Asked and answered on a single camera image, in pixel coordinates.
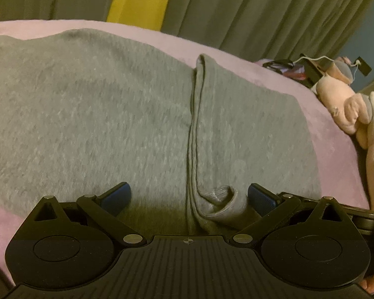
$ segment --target round black pad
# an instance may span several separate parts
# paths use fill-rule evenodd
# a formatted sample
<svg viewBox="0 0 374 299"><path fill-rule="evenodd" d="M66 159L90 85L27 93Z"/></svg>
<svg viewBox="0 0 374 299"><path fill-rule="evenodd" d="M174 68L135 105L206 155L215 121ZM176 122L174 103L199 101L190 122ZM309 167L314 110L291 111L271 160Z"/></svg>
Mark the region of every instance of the round black pad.
<svg viewBox="0 0 374 299"><path fill-rule="evenodd" d="M33 251L43 261L61 262L74 257L81 249L77 239L69 236L49 236L35 245Z"/></svg>
<svg viewBox="0 0 374 299"><path fill-rule="evenodd" d="M319 220L271 233L261 247L266 265L285 281L314 289L347 285L364 275L370 251L359 232Z"/></svg>
<svg viewBox="0 0 374 299"><path fill-rule="evenodd" d="M19 238L9 243L5 256L11 275L21 276L23 283L64 289L102 274L113 261L114 245L98 229L52 220L24 228Z"/></svg>

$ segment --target white cable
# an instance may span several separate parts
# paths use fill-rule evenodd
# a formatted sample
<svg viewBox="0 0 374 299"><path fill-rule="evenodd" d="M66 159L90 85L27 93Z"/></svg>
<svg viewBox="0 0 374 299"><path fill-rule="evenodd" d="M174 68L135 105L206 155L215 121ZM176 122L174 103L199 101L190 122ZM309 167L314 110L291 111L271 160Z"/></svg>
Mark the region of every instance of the white cable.
<svg viewBox="0 0 374 299"><path fill-rule="evenodd" d="M353 81L352 83L355 81L355 76L356 76L356 72L357 72L357 69L359 68L359 64L356 66L356 69L355 71L353 72Z"/></svg>
<svg viewBox="0 0 374 299"><path fill-rule="evenodd" d="M292 63L293 64L298 63L301 59L308 59L308 60L311 60L311 61L318 61L320 59L328 59L329 61L332 61L332 62L334 61L333 59L331 59L331 58L329 58L327 56L322 56L322 57L319 57L317 59L311 59L310 57L302 56L300 59L298 59L297 61L294 61Z"/></svg>
<svg viewBox="0 0 374 299"><path fill-rule="evenodd" d="M354 64L350 64L350 67L355 67L361 65L360 61L356 59L356 62Z"/></svg>

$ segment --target black mount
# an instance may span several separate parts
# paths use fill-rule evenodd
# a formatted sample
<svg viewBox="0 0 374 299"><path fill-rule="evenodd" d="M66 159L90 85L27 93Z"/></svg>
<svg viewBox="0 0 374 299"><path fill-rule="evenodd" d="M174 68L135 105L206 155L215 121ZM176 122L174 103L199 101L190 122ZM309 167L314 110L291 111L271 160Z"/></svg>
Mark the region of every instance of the black mount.
<svg viewBox="0 0 374 299"><path fill-rule="evenodd" d="M21 293L35 298L76 298L100 287L100 298L138 298L138 290L130 290L132 285L122 296L121 290L117 295L105 295L104 290L111 283L114 289L120 283L126 287L128 281L138 284L134 277L149 280L147 293L150 284L157 288L162 280L164 294L165 284L171 286L175 282L166 281L173 278L169 271L178 273L182 267L190 272L179 278L185 277L189 283L198 274L204 279L212 275L209 284L200 285L201 291L207 293L211 282L219 282L224 291L238 287L243 295L236 276L241 264L247 262L251 265L247 271L253 268L262 272L245 285L246 298L271 298L264 290L258 290L257 282L281 287L291 298L353 298L353 294L355 298L368 298L356 283L369 266L370 250L334 198L323 197L312 204L308 217L299 219L302 201L297 196L279 197L252 184L248 197L262 218L228 242L221 236L156 236L147 242L116 218L131 198L127 183L120 183L99 197L82 196L75 203L43 197L7 247L5 259L17 288L6 298L18 298ZM162 259L156 261L150 255ZM128 265L130 260L138 264L134 272ZM215 271L219 266L227 272ZM197 275L191 274L192 267ZM197 287L198 284L192 286L191 296ZM213 294L203 298L229 296Z"/></svg>

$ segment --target blue wall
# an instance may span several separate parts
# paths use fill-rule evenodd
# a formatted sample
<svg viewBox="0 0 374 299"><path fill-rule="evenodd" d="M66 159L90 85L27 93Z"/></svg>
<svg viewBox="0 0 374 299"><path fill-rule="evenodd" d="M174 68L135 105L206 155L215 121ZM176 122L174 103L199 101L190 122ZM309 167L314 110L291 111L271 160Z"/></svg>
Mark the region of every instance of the blue wall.
<svg viewBox="0 0 374 299"><path fill-rule="evenodd" d="M367 11L362 25L349 38L339 55L347 56L352 62L360 56L373 69L368 76L357 71L355 81L351 85L352 89L359 91L374 79L374 1Z"/></svg>

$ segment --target black plastic device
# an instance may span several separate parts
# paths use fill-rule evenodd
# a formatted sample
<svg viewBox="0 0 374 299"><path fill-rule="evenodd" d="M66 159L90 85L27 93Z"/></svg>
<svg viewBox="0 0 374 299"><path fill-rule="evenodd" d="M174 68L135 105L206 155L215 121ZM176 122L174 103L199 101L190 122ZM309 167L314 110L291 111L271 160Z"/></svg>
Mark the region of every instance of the black plastic device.
<svg viewBox="0 0 374 299"><path fill-rule="evenodd" d="M75 203L43 197L7 247L16 287L5 298L371 298L357 285L368 243L332 197L305 201L252 184L262 218L230 239L150 240L116 218L130 197L127 183Z"/></svg>

